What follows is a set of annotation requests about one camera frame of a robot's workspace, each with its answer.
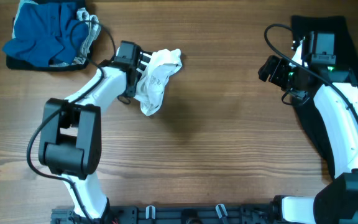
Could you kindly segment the white t-shirt black print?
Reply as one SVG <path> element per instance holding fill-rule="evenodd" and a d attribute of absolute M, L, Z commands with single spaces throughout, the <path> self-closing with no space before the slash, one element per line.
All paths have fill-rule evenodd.
<path fill-rule="evenodd" d="M 143 56 L 141 65 L 145 65 L 145 69 L 137 69 L 142 76 L 137 82 L 134 98 L 140 102 L 143 114 L 150 116 L 160 109 L 169 78 L 182 68 L 181 50 L 163 49 L 143 53 Z"/>

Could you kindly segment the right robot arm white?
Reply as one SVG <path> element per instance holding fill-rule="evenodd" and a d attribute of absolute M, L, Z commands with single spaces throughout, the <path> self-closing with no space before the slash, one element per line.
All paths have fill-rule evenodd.
<path fill-rule="evenodd" d="M 332 182 L 315 196 L 278 195 L 270 203 L 268 219 L 282 223 L 358 223 L 358 87 L 349 67 L 321 55 L 305 64 L 271 55 L 258 71 L 259 78 L 279 86 L 285 95 L 308 102 L 320 124 L 314 130 L 333 165 Z"/>

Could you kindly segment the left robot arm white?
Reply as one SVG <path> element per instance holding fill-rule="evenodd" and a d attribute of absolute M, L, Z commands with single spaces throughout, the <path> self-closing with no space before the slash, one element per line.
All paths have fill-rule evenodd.
<path fill-rule="evenodd" d="M 48 167 L 48 179 L 65 184 L 74 207 L 74 223 L 113 223 L 108 197 L 96 169 L 102 151 L 101 115 L 116 98 L 133 97 L 147 63 L 115 58 L 98 66 L 94 77 L 65 99 L 51 98 L 44 106 L 39 162 Z"/>

